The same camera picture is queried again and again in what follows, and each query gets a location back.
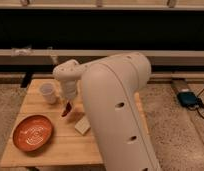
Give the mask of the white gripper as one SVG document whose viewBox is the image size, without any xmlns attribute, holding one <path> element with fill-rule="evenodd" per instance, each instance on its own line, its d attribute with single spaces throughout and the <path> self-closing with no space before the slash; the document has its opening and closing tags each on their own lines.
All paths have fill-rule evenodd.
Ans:
<svg viewBox="0 0 204 171">
<path fill-rule="evenodd" d="M 77 96 L 77 82 L 76 81 L 70 81 L 70 82 L 64 82 L 62 84 L 62 94 L 65 99 L 63 99 L 63 104 L 67 104 L 67 100 L 72 100 L 72 108 L 76 108 L 76 99 L 74 99 Z"/>
</svg>

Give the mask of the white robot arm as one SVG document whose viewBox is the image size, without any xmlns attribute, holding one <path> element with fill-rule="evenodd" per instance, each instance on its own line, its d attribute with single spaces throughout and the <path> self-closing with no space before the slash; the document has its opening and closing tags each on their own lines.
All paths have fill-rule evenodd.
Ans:
<svg viewBox="0 0 204 171">
<path fill-rule="evenodd" d="M 135 101 L 150 75 L 139 52 L 85 64 L 69 60 L 53 70 L 67 101 L 82 97 L 106 171 L 162 171 Z"/>
</svg>

